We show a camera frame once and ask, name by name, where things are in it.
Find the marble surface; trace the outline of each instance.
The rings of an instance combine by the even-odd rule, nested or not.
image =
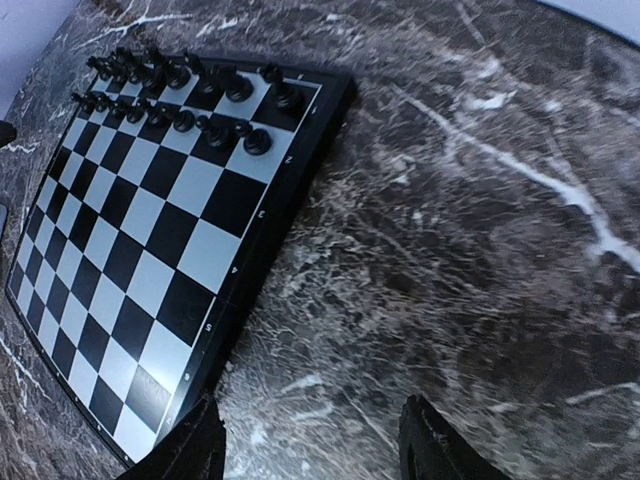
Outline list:
[[[228,479],[397,479],[429,398],[514,479],[640,476],[640,52],[516,0],[83,0],[0,151],[2,275],[90,54],[225,48],[360,98],[218,388]],[[122,467],[0,305],[0,478]]]

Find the black square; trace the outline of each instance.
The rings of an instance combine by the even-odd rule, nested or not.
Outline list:
[[[107,343],[109,343],[109,334],[91,315],[88,315],[82,329],[78,350],[96,372],[100,371]]]
[[[153,317],[129,297],[124,297],[111,336],[137,362],[152,325]]]
[[[307,107],[313,100],[316,89],[313,87],[296,85],[295,88],[302,95],[302,100],[294,109],[283,111],[276,106],[273,99],[274,88],[275,87],[273,87],[273,85],[269,87],[269,91],[262,99],[262,102],[253,114],[251,121],[294,132],[304,117]]]
[[[187,345],[192,345],[213,294],[180,271],[173,274],[165,294],[158,321]]]
[[[138,365],[125,404],[154,432],[158,431],[171,394]]]
[[[31,303],[29,304],[29,310],[27,311],[27,321],[33,328],[33,331],[38,333],[40,329],[40,323],[42,323],[42,315],[44,314],[44,302],[40,298],[37,292],[33,292],[31,297]]]
[[[236,119],[226,117],[224,115],[213,114],[209,118],[209,121],[213,125],[225,126],[233,132]],[[231,142],[229,142],[229,145],[224,150],[218,150],[209,145],[207,142],[207,136],[204,133],[200,134],[196,144],[193,146],[193,149],[191,149],[191,155],[204,160],[205,162],[213,163],[220,167],[226,167],[227,162],[229,161],[229,158],[231,158],[231,154],[239,141],[237,135],[232,134],[231,138]]]
[[[20,287],[22,286],[22,279],[24,278],[24,271],[16,262],[16,266],[13,269],[13,275],[11,276],[11,281],[9,282],[9,288],[13,293],[15,298],[18,298],[18,294],[20,293]]]
[[[71,291],[87,310],[91,305],[91,300],[93,300],[93,294],[96,291],[98,280],[100,280],[100,270],[98,270],[87,257],[82,257],[78,271],[76,272],[76,278],[73,280],[73,285],[71,286]]]
[[[51,196],[49,206],[47,207],[47,217],[49,217],[53,223],[58,221],[58,217],[60,216],[60,212],[62,211],[64,201],[67,199],[68,194],[69,192],[67,189],[61,184],[58,183],[56,185],[53,195]]]
[[[147,250],[170,267],[177,268],[197,223],[198,219],[189,212],[165,203],[149,236]]]
[[[118,171],[120,171],[122,163],[124,162],[124,159],[131,149],[131,145],[133,145],[134,140],[135,138],[131,135],[127,135],[126,133],[122,132],[116,132],[113,140],[111,140],[111,145],[109,145],[107,152],[104,154],[100,166],[113,173],[118,173]]]
[[[109,258],[104,266],[104,274],[122,291],[127,291],[138,261],[142,255],[142,245],[124,232],[118,232]]]
[[[66,243],[67,237],[64,236],[64,233],[62,233],[58,227],[54,227],[47,251],[44,254],[44,258],[54,270],[58,268],[60,257],[62,257],[62,251]]]
[[[116,177],[107,199],[104,201],[100,216],[114,227],[120,228],[136,190],[134,184],[127,182],[122,177]]]
[[[82,165],[80,165],[78,174],[71,185],[71,190],[69,190],[78,200],[84,200],[84,196],[87,194],[87,190],[89,190],[89,185],[91,185],[97,169],[98,166],[89,160],[84,160]]]
[[[189,94],[189,97],[184,102],[185,107],[197,108],[198,110],[215,110],[218,102],[222,98],[223,92],[221,89],[215,89],[212,93],[204,93],[202,91],[202,79],[198,80],[198,83]]]
[[[82,130],[82,133],[80,134],[80,138],[78,138],[78,141],[73,147],[73,151],[84,157],[89,151],[89,147],[93,143],[93,139],[96,138],[99,128],[100,127],[95,123],[87,122],[84,126],[84,130]]]
[[[89,205],[86,203],[80,205],[80,210],[69,234],[69,240],[71,240],[81,252],[87,247],[89,237],[97,220],[98,214]]]
[[[89,403],[89,410],[111,435],[116,431],[123,405],[122,400],[109,388],[109,385],[98,377]]]
[[[31,250],[31,256],[29,257],[29,263],[27,263],[27,278],[31,281],[32,285],[36,284],[38,273],[40,273],[40,266],[42,265],[42,254],[37,248]]]
[[[230,170],[220,176],[202,218],[236,237],[242,237],[266,185]]]
[[[60,280],[60,277],[56,275],[53,278],[53,283],[51,284],[49,298],[47,298],[47,308],[58,323],[62,320],[62,313],[64,312],[64,307],[67,304],[68,297],[69,289],[63,281]]]
[[[44,218],[44,212],[40,210],[40,207],[35,206],[33,213],[31,214],[31,220],[29,220],[29,226],[27,227],[27,235],[29,238],[36,241],[36,236],[40,231],[40,225],[42,225],[42,219]]]
[[[186,161],[187,155],[158,147],[140,186],[166,200]]]
[[[164,106],[170,113],[176,113],[180,111],[180,107],[178,105],[171,105],[169,103],[157,102],[156,105]],[[149,125],[149,117],[146,118],[144,125],[140,129],[138,133],[138,137],[144,138],[152,143],[161,143],[164,136],[167,134],[169,129],[171,128],[171,122],[167,121],[164,125],[152,126]]]
[[[71,150],[65,147],[60,147],[58,153],[55,156],[55,160],[51,165],[51,170],[49,171],[49,176],[54,180],[60,180],[60,175],[62,175],[62,171],[64,167],[67,165],[69,161],[69,157],[71,156]]]
[[[51,358],[65,378],[69,378],[71,365],[73,365],[73,358],[75,355],[76,347],[73,346],[73,343],[69,340],[69,337],[67,337],[64,331],[59,329]]]

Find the white wall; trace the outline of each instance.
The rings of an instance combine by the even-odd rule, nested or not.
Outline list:
[[[597,23],[640,45],[640,0],[539,0]]]
[[[0,120],[78,0],[0,0]]]

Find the black chess piece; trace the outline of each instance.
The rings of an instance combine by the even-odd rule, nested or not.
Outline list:
[[[111,68],[103,58],[91,56],[87,60],[87,66],[93,68],[96,72],[98,72],[101,80],[106,82],[111,79]]]
[[[166,107],[163,107],[163,111],[165,116],[173,123],[173,128],[178,132],[188,132],[196,122],[196,117],[190,110],[170,112]]]
[[[290,111],[300,105],[302,101],[300,89],[284,81],[280,67],[270,63],[260,68],[259,73],[265,82],[273,86],[272,97],[278,109]]]
[[[244,138],[242,146],[249,155],[264,155],[271,148],[269,132],[263,128],[253,128],[246,120],[236,122],[235,131]]]
[[[225,91],[227,98],[234,103],[245,101],[253,93],[251,81],[239,75],[235,67],[218,67],[214,74],[218,79],[219,85]]]
[[[129,106],[127,110],[127,122],[138,123],[144,117],[146,110],[140,103]]]
[[[196,119],[196,127],[205,134],[207,143],[216,150],[224,150],[231,144],[233,133],[227,125],[215,125],[204,115]]]
[[[78,105],[80,105],[80,107],[82,108],[82,111],[87,114],[91,114],[93,112],[93,109],[96,106],[95,101],[93,101],[93,99],[89,97],[87,94],[80,95],[76,92],[73,92],[71,94],[71,100],[73,100]]]

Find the chessboard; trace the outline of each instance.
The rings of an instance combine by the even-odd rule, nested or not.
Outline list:
[[[130,466],[217,381],[355,85],[157,48],[87,64],[7,291]]]

